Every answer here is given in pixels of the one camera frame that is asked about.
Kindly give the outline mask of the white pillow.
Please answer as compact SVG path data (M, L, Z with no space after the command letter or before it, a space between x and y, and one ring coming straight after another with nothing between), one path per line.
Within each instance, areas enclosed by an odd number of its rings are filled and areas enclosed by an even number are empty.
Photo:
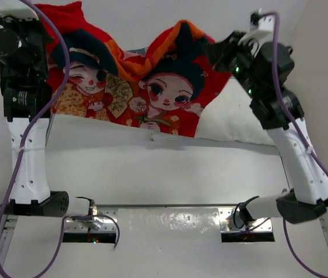
M77 116L56 115L48 146L71 149L99 147L104 142L121 145L124 141L134 144L152 141L157 145L224 143L273 147L273 141L253 115L249 104L250 98L236 79L231 78L221 93L202 112L194 137L123 127Z

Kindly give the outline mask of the red cartoon print pillowcase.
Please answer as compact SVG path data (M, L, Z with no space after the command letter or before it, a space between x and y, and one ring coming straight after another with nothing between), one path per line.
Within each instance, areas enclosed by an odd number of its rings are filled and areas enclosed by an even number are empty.
M211 37L178 21L148 47L123 50L88 23L81 2L38 5L54 41L46 46L48 84L62 88L52 112L193 137L203 109L231 77L209 64Z

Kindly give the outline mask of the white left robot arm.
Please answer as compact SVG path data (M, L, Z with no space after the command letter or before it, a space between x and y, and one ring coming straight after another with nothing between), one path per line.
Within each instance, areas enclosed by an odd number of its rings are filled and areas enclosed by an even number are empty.
M0 88L13 167L1 206L7 215L76 218L91 209L90 199L48 186L45 147L52 88L46 83L45 45L51 40L39 20L0 16Z

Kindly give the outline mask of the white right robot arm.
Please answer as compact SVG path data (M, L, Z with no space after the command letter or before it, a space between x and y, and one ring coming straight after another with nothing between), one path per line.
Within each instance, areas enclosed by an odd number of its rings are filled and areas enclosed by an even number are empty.
M284 82L294 68L292 49L277 41L263 43L256 54L241 32L207 43L203 51L216 72L228 72L250 97L250 109L277 147L290 189L255 196L234 212L238 228L260 219L281 218L291 224L318 219L328 208L328 174L317 161L297 96Z

